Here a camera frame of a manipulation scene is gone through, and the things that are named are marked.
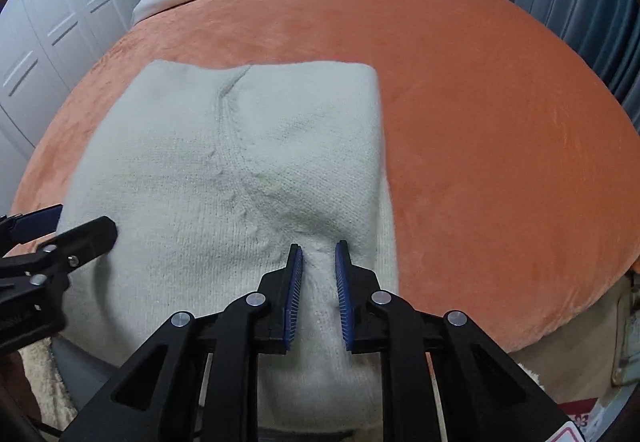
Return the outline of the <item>cream knit cardigan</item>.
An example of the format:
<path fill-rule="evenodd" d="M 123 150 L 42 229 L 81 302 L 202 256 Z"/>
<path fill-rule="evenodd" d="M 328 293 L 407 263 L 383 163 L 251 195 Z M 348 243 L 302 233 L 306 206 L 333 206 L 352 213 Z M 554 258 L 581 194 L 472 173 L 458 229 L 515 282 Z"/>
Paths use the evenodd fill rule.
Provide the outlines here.
<path fill-rule="evenodd" d="M 382 422 L 378 357 L 346 351 L 334 271 L 346 242 L 356 265 L 399 286 L 371 66 L 150 63 L 94 132 L 58 226 L 101 216 L 117 241 L 70 278 L 70 342 L 120 365 L 170 314 L 202 317 L 253 292 L 297 244 L 295 336 L 260 359 L 259 421 L 300 433 Z"/>

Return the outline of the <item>cream fluffy rug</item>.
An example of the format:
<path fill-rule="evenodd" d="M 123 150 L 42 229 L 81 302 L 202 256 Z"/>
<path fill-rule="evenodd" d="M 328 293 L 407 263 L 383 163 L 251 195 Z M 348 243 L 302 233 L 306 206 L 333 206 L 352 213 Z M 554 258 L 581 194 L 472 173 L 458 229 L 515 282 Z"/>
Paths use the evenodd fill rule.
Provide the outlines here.
<path fill-rule="evenodd" d="M 64 430 L 77 415 L 58 366 L 52 339 L 46 338 L 21 349 L 23 366 L 30 391 L 38 405 L 36 419 L 52 428 Z"/>

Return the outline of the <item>orange plush bed cover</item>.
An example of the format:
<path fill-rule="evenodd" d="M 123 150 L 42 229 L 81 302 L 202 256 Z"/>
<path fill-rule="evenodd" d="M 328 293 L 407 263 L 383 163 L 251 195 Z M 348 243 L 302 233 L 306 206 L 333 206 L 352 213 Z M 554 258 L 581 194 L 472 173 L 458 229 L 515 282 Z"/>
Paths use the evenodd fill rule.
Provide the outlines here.
<path fill-rule="evenodd" d="M 508 0 L 194 0 L 119 40 L 70 93 L 13 201 L 64 199 L 146 63 L 335 60 L 380 80 L 400 291 L 506 351 L 554 332 L 639 259 L 639 136 L 582 58 Z"/>

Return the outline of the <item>white wardrobe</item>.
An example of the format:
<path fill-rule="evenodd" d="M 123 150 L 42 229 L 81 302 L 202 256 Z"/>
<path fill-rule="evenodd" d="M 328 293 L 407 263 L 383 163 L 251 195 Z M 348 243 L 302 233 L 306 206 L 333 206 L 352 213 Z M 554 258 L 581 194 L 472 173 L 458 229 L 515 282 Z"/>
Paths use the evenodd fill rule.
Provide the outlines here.
<path fill-rule="evenodd" d="M 130 28 L 140 0 L 7 0 L 1 10 L 1 211 L 70 91 Z"/>

